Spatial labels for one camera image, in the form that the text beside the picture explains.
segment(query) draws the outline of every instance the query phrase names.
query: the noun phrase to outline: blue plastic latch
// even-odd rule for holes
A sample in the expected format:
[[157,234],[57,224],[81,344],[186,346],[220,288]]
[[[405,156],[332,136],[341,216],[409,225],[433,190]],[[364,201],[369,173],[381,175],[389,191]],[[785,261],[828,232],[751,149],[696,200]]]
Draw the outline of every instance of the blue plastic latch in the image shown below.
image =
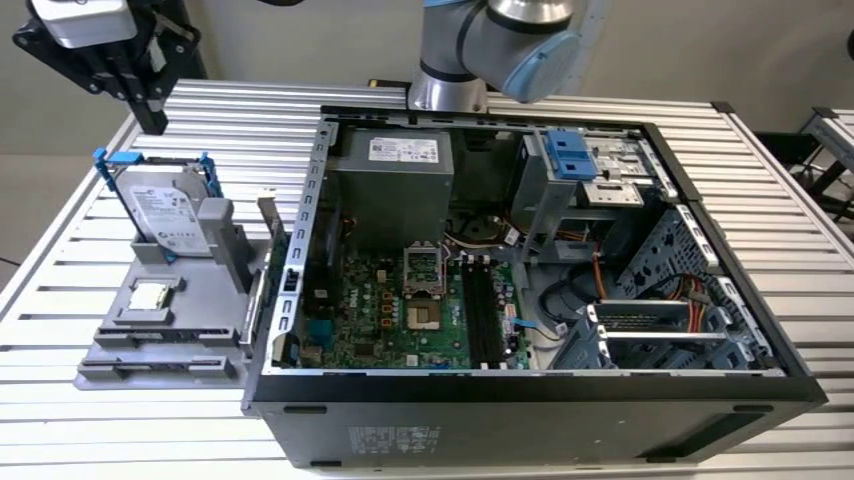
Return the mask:
[[204,176],[208,180],[208,191],[213,197],[222,197],[222,187],[218,184],[218,177],[216,176],[216,165],[213,159],[208,156],[208,152],[201,152],[198,158],[198,165],[204,169]]
[[322,350],[329,350],[332,348],[332,320],[309,320],[308,338],[322,347]]
[[145,160],[138,152],[116,152],[109,156],[113,165],[138,165]]
[[559,179],[592,180],[599,175],[596,163],[589,158],[584,137],[576,132],[545,131],[545,152]]

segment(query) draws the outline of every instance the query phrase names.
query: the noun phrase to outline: aluminum slotted table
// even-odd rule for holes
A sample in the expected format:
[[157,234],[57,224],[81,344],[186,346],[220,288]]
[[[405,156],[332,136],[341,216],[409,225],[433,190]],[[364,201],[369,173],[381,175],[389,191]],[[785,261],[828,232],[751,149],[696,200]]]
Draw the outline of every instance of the aluminum slotted table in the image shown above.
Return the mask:
[[[234,220],[260,237],[258,189],[276,188],[285,220],[296,212],[318,106],[404,103],[404,91],[393,88],[182,81],[166,104],[165,135],[140,134],[128,120],[109,149],[177,157],[208,151],[234,201]],[[695,467],[329,475],[854,477],[854,247],[737,116],[716,107],[577,97],[536,105],[500,96],[489,101],[496,114],[657,125],[829,403]],[[242,417],[240,390],[74,389],[77,362],[132,261],[132,233],[118,201],[89,173],[0,295],[0,465],[11,465],[0,478],[316,475],[292,472],[262,421]]]

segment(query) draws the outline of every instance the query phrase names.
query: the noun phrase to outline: motherboard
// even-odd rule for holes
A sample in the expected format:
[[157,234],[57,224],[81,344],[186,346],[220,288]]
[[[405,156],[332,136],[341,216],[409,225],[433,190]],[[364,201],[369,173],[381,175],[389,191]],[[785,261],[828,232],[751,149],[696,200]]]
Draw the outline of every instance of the motherboard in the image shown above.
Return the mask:
[[469,369],[488,359],[495,367],[528,368],[524,332],[507,318],[519,308],[509,266],[450,259],[433,247],[436,278],[429,247],[416,248],[346,255],[333,314],[308,320],[302,366]]

